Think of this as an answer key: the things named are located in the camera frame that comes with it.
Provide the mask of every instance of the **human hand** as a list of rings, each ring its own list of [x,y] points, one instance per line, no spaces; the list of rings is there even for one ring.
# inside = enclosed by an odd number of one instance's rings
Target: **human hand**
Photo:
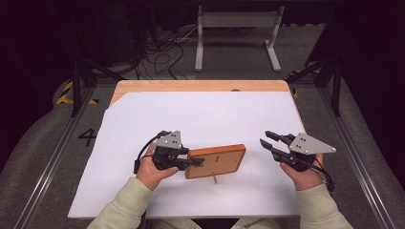
[[[319,164],[316,160],[314,160],[312,164],[321,167],[324,161],[324,155],[316,155],[316,159],[321,164]],[[323,180],[321,177],[319,177],[318,173],[311,169],[308,169],[304,172],[298,172],[289,167],[286,163],[280,163],[280,167],[292,179],[292,181],[294,181],[295,190],[297,191],[303,191],[309,188],[313,188],[323,183]]]
[[[146,187],[148,187],[152,191],[156,187],[158,187],[161,180],[173,176],[179,170],[179,168],[177,167],[172,167],[165,170],[157,169],[152,161],[152,152],[154,148],[155,145],[151,144],[146,150],[146,154],[142,158],[136,176],[136,178],[140,182],[142,182]]]

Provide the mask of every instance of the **wooden block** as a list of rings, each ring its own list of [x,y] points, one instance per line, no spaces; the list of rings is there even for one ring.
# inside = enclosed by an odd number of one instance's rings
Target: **wooden block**
[[[202,166],[188,166],[185,178],[215,177],[238,171],[246,152],[244,144],[190,150],[188,158],[204,158]]]

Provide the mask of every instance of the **sleeve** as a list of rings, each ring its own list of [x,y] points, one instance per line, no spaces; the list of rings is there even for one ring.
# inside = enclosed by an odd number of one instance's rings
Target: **sleeve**
[[[151,197],[152,191],[131,177],[88,228],[137,228]]]
[[[301,210],[301,229],[352,228],[337,209],[325,184],[296,193]]]

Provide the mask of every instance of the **white paper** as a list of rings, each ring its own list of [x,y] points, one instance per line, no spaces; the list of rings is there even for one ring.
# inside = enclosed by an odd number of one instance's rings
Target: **white paper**
[[[103,118],[96,145],[69,218],[94,218],[133,176],[140,149],[158,132],[181,131],[184,147],[246,146],[236,173],[163,180],[147,209],[150,219],[298,215],[292,181],[260,138],[265,131],[298,134],[304,128],[289,92],[128,93]]]

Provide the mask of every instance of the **gray carpet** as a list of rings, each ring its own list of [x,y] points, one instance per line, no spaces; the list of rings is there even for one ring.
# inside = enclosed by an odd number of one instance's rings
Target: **gray carpet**
[[[282,71],[271,69],[263,40],[266,31],[253,30],[239,34],[232,30],[217,30],[206,33],[203,70],[194,72],[196,43],[182,44],[183,56],[172,68],[178,79],[284,79],[294,70],[304,66],[314,42],[323,26],[281,28],[275,45]],[[158,64],[164,70],[155,73],[155,65],[143,61],[139,66],[141,78],[170,79],[167,69],[181,55],[175,47],[168,51],[170,61]],[[158,53],[150,54],[154,60]],[[167,56],[158,56],[164,62]],[[137,78],[135,71],[124,75]],[[338,153],[327,155],[325,165],[334,178],[337,189],[333,194],[340,211],[354,228],[381,228],[373,208],[365,196],[349,159],[348,150],[328,112],[328,105],[321,99],[319,89],[308,84],[311,77],[293,85],[298,91],[295,102],[307,132],[338,149]],[[75,189],[91,154],[94,141],[86,146],[87,139],[78,138],[89,129],[95,135],[101,124],[104,111],[108,108],[115,84],[107,78],[100,79],[92,99],[99,99],[97,105],[87,105],[80,116],[71,138],[64,150],[52,182],[42,201],[35,209],[30,228],[85,228],[86,219],[68,219],[68,211],[75,197]],[[55,105],[54,109],[38,120],[21,138],[14,149],[8,164],[0,176],[0,228],[12,228],[30,198],[38,178],[51,158],[59,138],[63,135],[70,120],[72,105]],[[382,201],[393,218],[397,228],[405,228],[405,194],[379,152],[361,113],[352,99],[347,86],[343,84],[341,119],[350,133],[353,144],[363,159]],[[287,219],[288,228],[299,228],[299,219]]]

